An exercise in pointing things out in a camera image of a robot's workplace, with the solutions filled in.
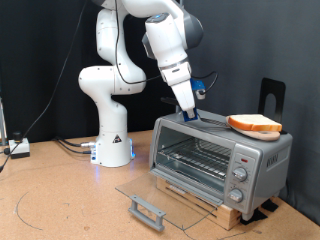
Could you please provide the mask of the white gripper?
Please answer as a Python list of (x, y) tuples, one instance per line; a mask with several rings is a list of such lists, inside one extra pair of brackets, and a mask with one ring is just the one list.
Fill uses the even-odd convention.
[(163, 80), (171, 87), (179, 106), (189, 119), (196, 117), (195, 101), (190, 83), (191, 68), (184, 62), (171, 68), (160, 69)]

